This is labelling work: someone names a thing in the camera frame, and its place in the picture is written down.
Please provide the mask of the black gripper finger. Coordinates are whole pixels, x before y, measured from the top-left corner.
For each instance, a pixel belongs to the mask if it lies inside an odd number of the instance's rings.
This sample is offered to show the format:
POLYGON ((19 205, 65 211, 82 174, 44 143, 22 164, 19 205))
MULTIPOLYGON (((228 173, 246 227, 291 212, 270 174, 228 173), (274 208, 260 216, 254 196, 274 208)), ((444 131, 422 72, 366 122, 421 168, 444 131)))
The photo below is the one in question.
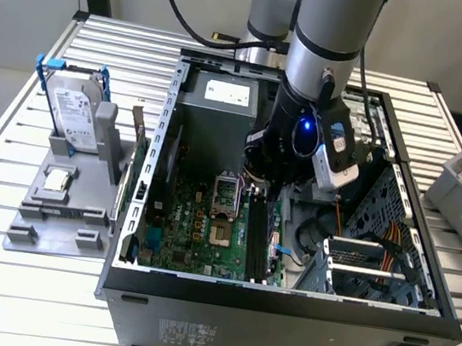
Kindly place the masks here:
POLYGON ((280 192, 284 184, 282 182, 272 181, 269 185, 269 196, 268 196, 268 205, 270 208, 273 208, 278 202, 280 197, 280 192))

